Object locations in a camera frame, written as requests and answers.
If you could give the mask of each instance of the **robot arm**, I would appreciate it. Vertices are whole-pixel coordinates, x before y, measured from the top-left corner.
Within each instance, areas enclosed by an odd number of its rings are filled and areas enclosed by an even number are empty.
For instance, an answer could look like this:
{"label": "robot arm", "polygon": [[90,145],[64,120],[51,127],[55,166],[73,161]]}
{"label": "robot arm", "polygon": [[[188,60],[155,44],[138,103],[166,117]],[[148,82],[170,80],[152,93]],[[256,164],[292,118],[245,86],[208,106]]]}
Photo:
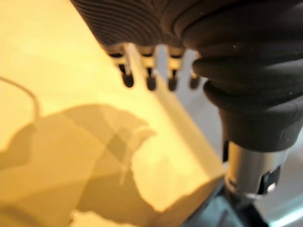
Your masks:
{"label": "robot arm", "polygon": [[[172,62],[184,48],[198,51],[194,72],[209,79],[204,91],[222,120],[227,189],[250,199],[274,190],[303,125],[302,0],[71,2],[128,87],[124,43],[137,45],[149,90],[156,89],[155,45],[168,45]],[[170,90],[176,81],[173,69]]]}

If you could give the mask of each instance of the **ribbed rubber cover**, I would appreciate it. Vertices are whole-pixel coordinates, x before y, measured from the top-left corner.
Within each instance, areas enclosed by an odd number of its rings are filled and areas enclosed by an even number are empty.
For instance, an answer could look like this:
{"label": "ribbed rubber cover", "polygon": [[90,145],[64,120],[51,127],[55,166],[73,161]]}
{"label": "ribbed rubber cover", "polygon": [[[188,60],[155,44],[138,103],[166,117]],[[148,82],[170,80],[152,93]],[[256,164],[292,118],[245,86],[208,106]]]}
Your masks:
{"label": "ribbed rubber cover", "polygon": [[135,43],[141,46],[182,46],[163,32],[152,0],[71,0],[103,46]]}

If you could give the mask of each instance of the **yellow surface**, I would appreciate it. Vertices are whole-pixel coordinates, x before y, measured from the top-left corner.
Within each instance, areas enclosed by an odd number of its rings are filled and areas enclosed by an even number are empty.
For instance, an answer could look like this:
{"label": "yellow surface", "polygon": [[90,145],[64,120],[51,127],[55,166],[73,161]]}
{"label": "yellow surface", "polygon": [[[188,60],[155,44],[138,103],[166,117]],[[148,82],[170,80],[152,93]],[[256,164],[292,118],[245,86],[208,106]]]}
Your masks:
{"label": "yellow surface", "polygon": [[223,168],[163,81],[148,92],[132,51],[125,88],[69,1],[0,10],[1,226],[175,225]]}

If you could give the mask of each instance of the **gray floor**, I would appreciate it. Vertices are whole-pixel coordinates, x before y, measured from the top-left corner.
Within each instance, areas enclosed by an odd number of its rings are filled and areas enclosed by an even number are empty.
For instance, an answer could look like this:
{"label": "gray floor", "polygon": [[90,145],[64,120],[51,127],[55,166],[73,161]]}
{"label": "gray floor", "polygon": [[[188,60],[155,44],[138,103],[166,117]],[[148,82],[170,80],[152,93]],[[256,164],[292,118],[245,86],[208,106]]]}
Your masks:
{"label": "gray floor", "polygon": [[[158,56],[158,70],[166,77],[166,53],[163,47],[158,49]],[[186,60],[175,93],[217,154],[221,156],[222,131],[217,108],[206,99],[202,83],[201,88],[195,91],[190,90],[188,86],[193,59],[194,53],[186,52]],[[283,165],[278,187],[273,193],[256,202],[256,206],[272,227],[303,226],[303,131]]]}

